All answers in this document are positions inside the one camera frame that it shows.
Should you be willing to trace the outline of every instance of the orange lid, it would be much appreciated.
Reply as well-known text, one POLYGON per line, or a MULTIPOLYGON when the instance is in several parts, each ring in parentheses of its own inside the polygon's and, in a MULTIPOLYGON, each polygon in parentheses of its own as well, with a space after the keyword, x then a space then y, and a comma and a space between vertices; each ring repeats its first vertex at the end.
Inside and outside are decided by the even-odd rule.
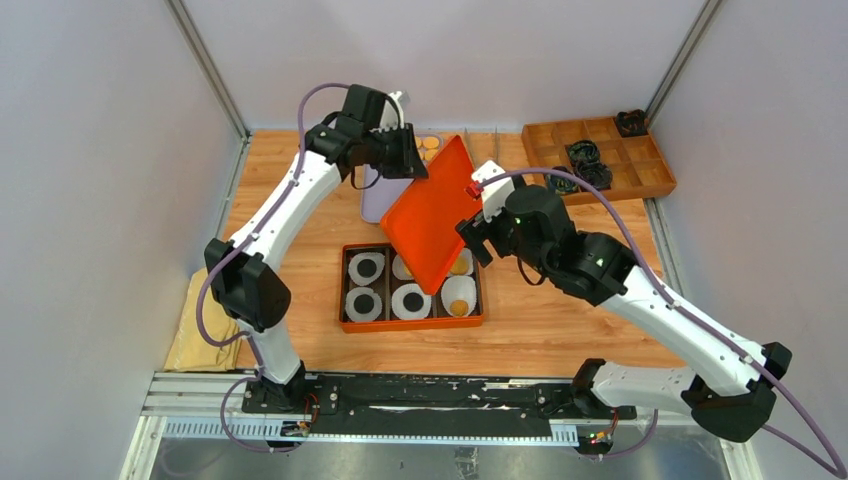
POLYGON ((483 202, 465 192, 474 166, 460 137, 439 150, 427 172, 430 178, 412 182, 380 226, 421 290, 435 295, 465 246, 456 225, 473 217, 483 202))

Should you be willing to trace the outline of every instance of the orange box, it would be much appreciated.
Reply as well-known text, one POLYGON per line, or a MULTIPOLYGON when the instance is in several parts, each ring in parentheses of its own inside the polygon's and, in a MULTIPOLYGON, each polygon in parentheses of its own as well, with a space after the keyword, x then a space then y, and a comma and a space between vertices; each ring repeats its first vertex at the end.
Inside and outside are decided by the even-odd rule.
POLYGON ((401 330, 426 330, 433 328, 459 328, 459 327, 479 327, 483 324, 483 315, 485 313, 485 298, 483 296, 483 280, 481 276, 480 264, 475 259, 472 263, 474 271, 471 277, 477 286, 477 304, 472 310, 471 315, 467 317, 451 317, 444 309, 441 302, 441 287, 439 287, 436 295, 432 296, 430 316, 421 320, 399 320, 391 311, 391 293, 400 285, 413 283, 412 280, 399 280, 392 274, 392 261, 397 256, 397 252, 389 243, 372 243, 372 244, 357 244, 345 245, 342 248, 342 271, 341 271, 341 288, 339 295, 339 325, 345 333, 366 333, 366 332, 390 332, 401 330), (386 263, 383 267, 382 274, 377 277, 371 284, 368 285, 380 297, 383 303, 383 312, 380 317, 373 322, 353 322, 345 313, 345 296, 357 285, 353 283, 350 275, 348 275, 348 265, 350 259, 361 252, 380 252, 385 255, 386 263))

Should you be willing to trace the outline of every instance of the wooden compartment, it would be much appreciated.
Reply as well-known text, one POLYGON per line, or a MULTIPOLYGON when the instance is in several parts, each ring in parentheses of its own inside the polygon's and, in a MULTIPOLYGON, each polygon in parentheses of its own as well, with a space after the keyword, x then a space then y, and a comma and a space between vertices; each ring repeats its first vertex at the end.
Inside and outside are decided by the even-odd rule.
POLYGON ((391 294, 401 285, 412 283, 411 280, 400 280, 392 274, 392 261, 397 256, 397 252, 391 247, 391 244, 360 244, 346 245, 342 248, 342 279, 341 279, 341 294, 339 296, 339 324, 345 333, 365 333, 365 332, 386 332, 386 331, 401 331, 401 330, 426 330, 433 328, 458 328, 458 327, 479 327, 483 324, 483 313, 485 310, 485 299, 483 297, 483 281, 480 271, 480 264, 474 259, 474 272, 470 275, 474 279, 477 286, 477 305, 471 314, 467 317, 451 317, 442 306, 441 294, 442 289, 431 298, 430 315, 421 320, 399 320, 392 312, 391 294), (345 296, 347 292, 355 288, 357 285, 350 279, 347 274, 348 265, 351 258, 357 253, 362 252, 380 252, 386 256, 386 265, 383 268, 383 273, 368 285, 374 289, 375 293, 383 302, 383 312, 377 320, 373 322, 353 322, 345 313, 345 296))
MULTIPOLYGON (((578 140, 595 142, 601 152, 601 161, 613 174, 612 185, 603 190, 610 200, 661 197, 677 186, 653 136, 648 133, 622 138, 613 117, 529 124, 524 126, 521 140, 531 167, 565 165, 572 171, 566 146, 578 140)), ((545 184, 542 175, 534 175, 534 178, 537 184, 545 184)), ((580 205, 595 203, 597 199, 581 190, 564 195, 563 201, 567 205, 580 205)))

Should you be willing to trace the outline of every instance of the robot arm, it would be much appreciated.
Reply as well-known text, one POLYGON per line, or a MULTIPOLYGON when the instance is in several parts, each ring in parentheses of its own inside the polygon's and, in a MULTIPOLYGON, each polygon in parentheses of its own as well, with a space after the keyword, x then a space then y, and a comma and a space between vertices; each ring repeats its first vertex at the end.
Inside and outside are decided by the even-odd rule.
POLYGON ((305 368, 284 321, 291 292, 276 270, 306 219, 355 167, 370 165, 384 178, 427 177, 412 125, 403 122, 403 97, 351 85, 342 110, 306 133, 303 161, 292 162, 253 218, 228 242, 213 239, 204 252, 211 271, 251 240, 212 280, 212 295, 250 334, 262 381, 281 405, 302 398, 305 368))
MULTIPOLYGON (((475 182, 502 174, 487 162, 475 182)), ((634 405, 691 415, 713 434, 746 441, 774 406, 772 385, 750 363, 683 317, 683 306, 733 339, 780 378, 791 353, 779 343, 760 345, 730 331, 666 285, 678 305, 667 305, 640 268, 633 252, 603 233, 579 232, 562 199, 538 185, 508 179, 482 191, 483 209, 457 226, 465 243, 486 266, 492 260, 488 240, 500 257, 514 255, 565 294, 615 313, 642 328, 682 358, 687 367, 660 369, 587 360, 573 381, 576 398, 586 407, 634 405)))

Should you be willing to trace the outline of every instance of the white round object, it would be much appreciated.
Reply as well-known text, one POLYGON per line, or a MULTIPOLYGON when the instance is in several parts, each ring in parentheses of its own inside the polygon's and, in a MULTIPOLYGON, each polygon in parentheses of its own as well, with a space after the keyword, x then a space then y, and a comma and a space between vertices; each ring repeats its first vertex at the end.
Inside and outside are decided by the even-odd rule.
POLYGON ((370 285, 383 273, 386 266, 386 257, 378 252, 357 253, 350 259, 347 273, 353 283, 364 287, 370 285))
POLYGON ((412 280, 412 275, 406 273, 406 264, 403 263, 400 255, 395 255, 395 259, 392 260, 392 274, 398 280, 412 280))
POLYGON ((356 287, 345 296, 345 313, 354 322, 373 322, 383 311, 383 301, 368 287, 356 287))
POLYGON ((471 250, 463 248, 462 251, 459 252, 459 256, 456 257, 456 261, 454 261, 453 265, 451 265, 451 269, 448 272, 448 276, 453 277, 456 275, 471 275, 472 273, 474 273, 474 257, 471 255, 471 250), (465 270, 456 270, 457 267, 462 266, 465 266, 465 270))
POLYGON ((477 306, 477 285, 474 279, 457 275, 442 284, 442 306, 452 317, 467 317, 477 306))
POLYGON ((401 285, 392 294, 392 311, 401 320, 427 318, 431 306, 430 295, 425 295, 417 283, 401 285))

